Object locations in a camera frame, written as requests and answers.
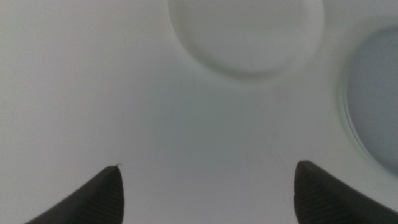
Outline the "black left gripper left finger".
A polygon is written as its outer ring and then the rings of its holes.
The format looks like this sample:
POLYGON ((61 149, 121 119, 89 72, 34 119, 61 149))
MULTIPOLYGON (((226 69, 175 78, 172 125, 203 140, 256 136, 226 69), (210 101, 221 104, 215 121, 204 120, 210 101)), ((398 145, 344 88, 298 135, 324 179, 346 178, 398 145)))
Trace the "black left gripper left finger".
POLYGON ((27 224, 122 224, 124 189, 118 166, 107 166, 87 183, 27 224))

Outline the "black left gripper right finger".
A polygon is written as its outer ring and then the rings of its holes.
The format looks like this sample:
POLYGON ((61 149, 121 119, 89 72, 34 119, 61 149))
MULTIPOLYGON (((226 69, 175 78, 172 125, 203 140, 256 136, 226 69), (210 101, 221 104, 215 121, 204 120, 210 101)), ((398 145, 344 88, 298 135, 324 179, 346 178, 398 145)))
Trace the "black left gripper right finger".
POLYGON ((397 212, 365 196, 311 161, 299 161, 294 177, 299 223, 397 224, 397 212))

